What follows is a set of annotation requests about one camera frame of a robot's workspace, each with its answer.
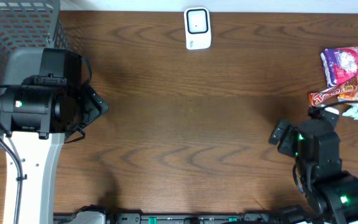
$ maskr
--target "twix wrapper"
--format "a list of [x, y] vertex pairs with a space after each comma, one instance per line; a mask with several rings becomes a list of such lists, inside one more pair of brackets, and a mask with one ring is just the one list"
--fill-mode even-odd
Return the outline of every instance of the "twix wrapper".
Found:
[[338, 86], [328, 88], [319, 93], [309, 93], [309, 103], [311, 106], [316, 106], [332, 96], [352, 91], [358, 91], [358, 75]]

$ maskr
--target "small white device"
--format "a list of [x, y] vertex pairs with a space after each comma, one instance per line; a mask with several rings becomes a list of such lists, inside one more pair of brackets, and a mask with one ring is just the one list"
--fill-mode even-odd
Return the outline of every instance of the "small white device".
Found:
[[186, 47], [189, 50], [211, 46], [211, 20], [205, 7], [192, 7], [185, 11]]

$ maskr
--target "white wall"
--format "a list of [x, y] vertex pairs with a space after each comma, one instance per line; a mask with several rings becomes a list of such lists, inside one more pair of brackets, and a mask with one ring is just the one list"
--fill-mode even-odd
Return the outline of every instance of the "white wall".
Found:
[[358, 0], [61, 0], [62, 10], [358, 13]]

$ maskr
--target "gray wire mesh basket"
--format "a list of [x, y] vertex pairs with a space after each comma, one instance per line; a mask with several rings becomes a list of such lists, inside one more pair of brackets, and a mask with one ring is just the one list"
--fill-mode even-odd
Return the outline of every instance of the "gray wire mesh basket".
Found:
[[59, 0], [0, 0], [0, 85], [9, 56], [18, 48], [70, 49], [59, 12]]

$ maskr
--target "wooden table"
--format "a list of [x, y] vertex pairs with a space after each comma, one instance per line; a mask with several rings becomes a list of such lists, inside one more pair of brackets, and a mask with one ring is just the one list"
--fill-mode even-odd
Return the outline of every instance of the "wooden table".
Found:
[[[358, 15], [212, 13], [209, 49], [185, 47], [183, 13], [62, 12], [110, 111], [60, 156], [55, 211], [243, 212], [306, 202], [293, 159], [267, 139], [308, 119], [325, 89], [319, 54], [358, 46]], [[358, 176], [358, 121], [337, 126]], [[0, 223], [6, 182], [0, 151]]]

